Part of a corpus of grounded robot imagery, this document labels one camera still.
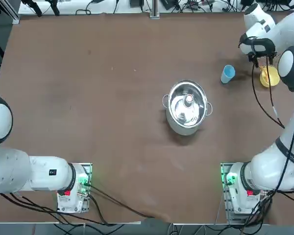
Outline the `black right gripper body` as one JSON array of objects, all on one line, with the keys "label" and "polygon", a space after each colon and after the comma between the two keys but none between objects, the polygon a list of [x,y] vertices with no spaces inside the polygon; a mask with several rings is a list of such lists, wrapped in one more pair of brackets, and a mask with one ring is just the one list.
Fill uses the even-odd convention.
[{"label": "black right gripper body", "polygon": [[251,41],[251,49],[256,56],[275,55],[275,44],[268,38],[255,38]]}]

